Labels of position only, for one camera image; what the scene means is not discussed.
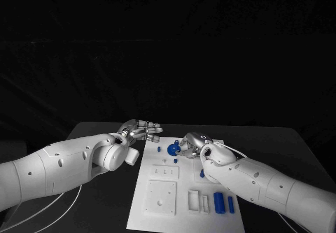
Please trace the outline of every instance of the robotic hand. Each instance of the robotic hand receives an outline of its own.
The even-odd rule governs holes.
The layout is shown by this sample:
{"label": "robotic hand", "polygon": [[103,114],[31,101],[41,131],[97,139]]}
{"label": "robotic hand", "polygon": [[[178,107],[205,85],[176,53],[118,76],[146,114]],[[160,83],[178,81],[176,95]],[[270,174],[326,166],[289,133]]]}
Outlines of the robotic hand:
{"label": "robotic hand", "polygon": [[159,142],[160,124],[130,120],[117,133],[56,142],[19,160],[0,164],[0,212],[26,200],[65,193],[114,171],[134,165],[137,140]]}
{"label": "robotic hand", "polygon": [[336,232],[335,193],[290,178],[261,162],[238,159],[232,148],[202,133],[188,133],[181,146],[185,143],[188,150],[176,154],[201,157],[205,176],[214,183],[248,202],[286,215],[313,233]]}

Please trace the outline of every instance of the black background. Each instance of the black background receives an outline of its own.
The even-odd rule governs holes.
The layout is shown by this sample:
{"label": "black background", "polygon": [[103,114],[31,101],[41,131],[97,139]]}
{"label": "black background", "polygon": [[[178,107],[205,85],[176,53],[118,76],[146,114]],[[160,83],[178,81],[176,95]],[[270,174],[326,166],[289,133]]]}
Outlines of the black background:
{"label": "black background", "polygon": [[276,126],[332,173],[332,1],[12,1],[2,19],[0,139],[28,153],[82,121]]}

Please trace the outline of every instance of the dark table surface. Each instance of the dark table surface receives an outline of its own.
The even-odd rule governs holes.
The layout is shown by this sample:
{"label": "dark table surface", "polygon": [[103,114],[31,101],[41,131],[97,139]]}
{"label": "dark table surface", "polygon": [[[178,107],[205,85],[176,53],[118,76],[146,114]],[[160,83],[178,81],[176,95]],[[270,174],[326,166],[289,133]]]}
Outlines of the dark table surface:
{"label": "dark table surface", "polygon": [[[121,123],[82,122],[77,125],[68,139],[91,136],[100,133],[114,133]],[[228,146],[240,150],[250,158],[274,167],[290,177],[310,185],[336,192],[336,184],[315,157],[299,133],[290,128],[202,126],[162,124],[162,137],[183,137],[188,132],[206,133],[215,139],[224,139]],[[127,220],[143,159],[144,142],[139,141],[133,148],[140,151],[134,166],[124,163],[114,172],[97,176],[82,185],[78,200],[61,220],[44,233],[104,233],[142,231],[127,230]],[[59,201],[25,224],[10,229],[7,233],[33,233],[49,225],[64,214],[75,199],[78,189],[64,194]],[[22,203],[9,225],[33,215],[58,197],[44,197]],[[247,202],[241,198],[240,210],[245,232],[289,232],[293,230],[279,214]]]}

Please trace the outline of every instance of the blue object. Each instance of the blue object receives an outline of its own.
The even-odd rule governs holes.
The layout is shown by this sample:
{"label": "blue object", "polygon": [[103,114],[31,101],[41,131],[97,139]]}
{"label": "blue object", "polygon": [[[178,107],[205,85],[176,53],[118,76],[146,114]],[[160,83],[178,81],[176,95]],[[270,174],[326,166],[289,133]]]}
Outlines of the blue object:
{"label": "blue object", "polygon": [[235,210],[234,210],[234,201],[232,201],[232,197],[228,198],[230,199],[230,213],[235,213]]}
{"label": "blue object", "polygon": [[176,156],[178,154],[175,152],[179,151],[179,150],[181,150],[179,140],[176,140],[175,143],[172,145],[169,145],[169,147],[168,147],[168,153],[172,156]]}
{"label": "blue object", "polygon": [[218,214],[224,214],[225,213],[225,205],[224,205],[222,193],[214,193],[214,198],[215,198],[215,211]]}

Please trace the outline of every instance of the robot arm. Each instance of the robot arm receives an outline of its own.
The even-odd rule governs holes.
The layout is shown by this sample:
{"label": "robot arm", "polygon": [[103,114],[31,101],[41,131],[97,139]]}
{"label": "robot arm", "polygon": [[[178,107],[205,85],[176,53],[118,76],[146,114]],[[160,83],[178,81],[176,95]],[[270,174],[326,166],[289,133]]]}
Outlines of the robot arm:
{"label": "robot arm", "polygon": [[286,215],[313,233],[335,232],[335,193],[293,179],[261,162],[238,159],[204,134],[189,133],[181,146],[186,142],[193,156],[201,157],[205,176],[212,182],[222,184],[248,202]]}
{"label": "robot arm", "polygon": [[149,133],[160,125],[131,120],[118,133],[100,134],[56,142],[19,160],[0,164],[0,211],[41,197],[65,193],[126,161],[134,165],[139,151],[134,139],[159,142]]}

